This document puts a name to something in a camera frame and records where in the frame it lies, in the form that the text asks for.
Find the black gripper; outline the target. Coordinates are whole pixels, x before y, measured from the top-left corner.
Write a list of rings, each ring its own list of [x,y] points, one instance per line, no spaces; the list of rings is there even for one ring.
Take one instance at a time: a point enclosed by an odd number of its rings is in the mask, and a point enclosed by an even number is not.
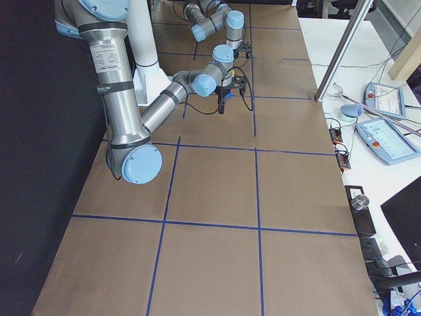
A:
[[[237,59],[239,57],[240,52],[241,52],[240,48],[237,48],[237,49],[233,50],[233,54],[234,54],[235,59]]]
[[[218,96],[218,113],[223,114],[226,106],[226,96],[232,90],[231,86],[217,86],[215,94]]]

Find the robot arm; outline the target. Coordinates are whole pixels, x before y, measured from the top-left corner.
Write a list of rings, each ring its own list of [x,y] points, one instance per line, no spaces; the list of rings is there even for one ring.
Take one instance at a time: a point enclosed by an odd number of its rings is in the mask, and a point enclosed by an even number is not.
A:
[[[106,162],[117,179],[133,184],[154,179],[162,155],[151,134],[190,93],[206,97],[232,82],[243,13],[220,1],[186,1],[184,16],[197,41],[225,30],[226,42],[214,48],[203,69],[168,77],[159,64],[145,1],[55,2],[58,32],[89,45],[107,122]]]
[[[186,1],[183,14],[191,24],[191,33],[196,42],[205,41],[224,29],[226,44],[234,51],[234,59],[247,49],[247,43],[243,43],[245,18],[241,11],[233,10],[222,1]]]

